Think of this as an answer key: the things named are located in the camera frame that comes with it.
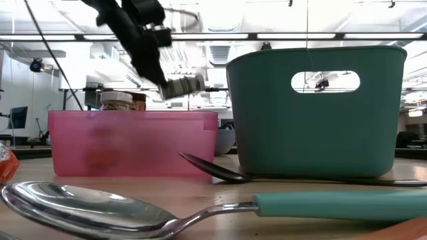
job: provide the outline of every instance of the teal bin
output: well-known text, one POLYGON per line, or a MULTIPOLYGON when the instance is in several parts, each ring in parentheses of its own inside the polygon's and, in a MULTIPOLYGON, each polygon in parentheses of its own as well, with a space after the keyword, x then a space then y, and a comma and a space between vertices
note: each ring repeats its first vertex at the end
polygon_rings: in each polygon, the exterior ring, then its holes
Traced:
POLYGON ((378 177, 391 170, 405 50, 274 49, 228 63, 239 161, 257 174, 378 177), (354 71, 355 91, 297 93, 304 71, 354 71))

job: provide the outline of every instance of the black cable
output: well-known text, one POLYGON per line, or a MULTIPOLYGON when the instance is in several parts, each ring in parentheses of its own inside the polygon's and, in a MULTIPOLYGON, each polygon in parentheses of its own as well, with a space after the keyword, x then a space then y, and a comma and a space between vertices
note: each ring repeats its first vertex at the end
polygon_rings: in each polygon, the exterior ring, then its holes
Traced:
POLYGON ((72 98, 73 97, 73 95, 71 95, 71 96, 69 96, 69 97, 67 97, 67 101, 70 99, 70 98, 72 98))
POLYGON ((65 81, 67 82, 67 84, 68 84, 68 88, 71 90, 71 94, 73 95, 73 97, 74 97, 75 101, 76 101, 76 102, 77 102, 77 104, 79 105, 80 110, 83 110, 83 107, 81 106, 79 99, 77 98, 77 96, 76 96, 76 95, 75 95, 75 93, 73 92, 73 89, 71 88, 71 85, 70 85, 70 84, 69 84, 69 82, 68 82, 68 78, 65 76, 64 70, 62 70, 61 65, 59 64, 58 60, 56 59, 55 55, 53 54, 53 52, 52 52, 52 50, 51 50, 51 48, 50 48, 50 46, 49 46, 49 44, 47 43, 47 41, 46 41, 46 39, 45 39, 45 36, 43 35, 43 32, 41 31, 41 28, 40 28, 40 26, 39 26, 39 24, 38 24, 37 20, 36 20, 36 19, 35 19, 35 17, 34 17, 34 13, 33 13, 33 11, 31 10, 31 8, 30 8, 30 6, 29 6, 29 4, 28 4, 28 0, 24 0, 24 2, 25 2, 25 5, 27 6, 27 10, 28 10, 28 13, 30 14, 31 19, 33 20, 33 23, 34 23, 34 25, 35 25, 35 28, 37 29, 37 31, 39 32, 39 34, 40 34, 40 36, 41 36, 41 40, 42 40, 42 41, 43 41, 43 43, 45 44, 45 46, 46 46, 46 48, 47 48, 48 52, 50 53, 50 55, 52 56, 52 58, 53 58, 54 62, 56 63, 56 66, 58 66, 59 71, 61 72, 62 76, 64 77, 65 81))
POLYGON ((193 27, 197 26, 197 24, 199 24, 199 22, 200 22, 199 17, 195 13, 192 13, 192 12, 189 12, 189 11, 186 11, 186 10, 178 10, 178 9, 172 9, 172 8, 163 8, 163 9, 165 11, 169 11, 171 13, 181 13, 181 14, 184 14, 184 15, 187 15, 187 16, 190 16, 190 17, 194 18, 194 22, 193 23, 191 23, 191 24, 189 24, 187 26, 182 27, 182 29, 184 31, 187 31, 188 29, 192 29, 193 27))

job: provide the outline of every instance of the metal spoon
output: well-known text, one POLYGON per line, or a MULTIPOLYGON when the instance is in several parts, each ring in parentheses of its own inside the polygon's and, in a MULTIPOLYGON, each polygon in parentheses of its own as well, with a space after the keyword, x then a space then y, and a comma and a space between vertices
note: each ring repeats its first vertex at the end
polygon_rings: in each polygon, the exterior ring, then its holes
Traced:
POLYGON ((0 240, 19 240, 19 239, 7 233, 0 232, 0 240))
POLYGON ((198 169, 217 177, 229 183, 247 183, 255 179, 313 179, 322 181, 334 181, 353 185, 377 185, 390 187, 425 187, 426 181, 421 180, 381 180, 381 179, 356 179, 346 177, 314 177, 308 175, 243 175, 220 167, 215 163, 208 162, 189 153, 180 153, 180 155, 198 169))
POLYGON ((249 211, 260 217, 362 221, 427 217, 426 190, 262 193, 252 202, 214 205, 183 219, 136 199, 46 182, 8 185, 1 198, 32 221, 87 239, 169 239, 207 217, 249 211))

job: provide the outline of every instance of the pink bin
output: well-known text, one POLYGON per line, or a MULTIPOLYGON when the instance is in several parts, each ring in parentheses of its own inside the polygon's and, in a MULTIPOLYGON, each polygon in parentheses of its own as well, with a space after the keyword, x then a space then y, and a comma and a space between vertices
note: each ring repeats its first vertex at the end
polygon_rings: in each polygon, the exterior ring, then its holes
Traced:
POLYGON ((56 175, 203 175, 179 156, 214 160, 218 114, 208 111, 50 111, 56 175))

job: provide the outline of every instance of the desk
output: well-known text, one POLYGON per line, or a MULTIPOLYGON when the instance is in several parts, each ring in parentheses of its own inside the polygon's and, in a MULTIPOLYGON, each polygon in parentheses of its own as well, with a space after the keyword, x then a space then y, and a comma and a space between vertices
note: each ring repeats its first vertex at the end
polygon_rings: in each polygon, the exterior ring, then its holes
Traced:
MULTIPOLYGON (((10 143, 13 143, 13 136, 5 136, 2 135, 0 136, 0 140, 5 140, 5 141, 9 141, 10 143)), ((27 144, 27 140, 28 137, 20 137, 20 136, 15 136, 15 145, 25 145, 27 144)))
MULTIPOLYGON (((236 170, 237 155, 217 157, 216 163, 236 170)), ((427 162, 397 159, 393 170, 384 178, 427 179, 427 162)), ((254 193, 303 190, 398 189, 393 187, 341 185, 325 183, 246 183, 243 185, 209 184, 194 178, 88 178, 56 177, 51 159, 21 162, 13 178, 18 181, 55 181, 92 189, 114 192, 142 199, 186 217, 204 207, 251 201, 254 193)), ((327 219, 259 218, 254 213, 234 213, 208 218, 180 233, 176 240, 322 240, 350 239, 387 227, 385 224, 327 219)), ((78 239, 33 223, 10 211, 0 203, 0 231, 22 240, 78 239)))

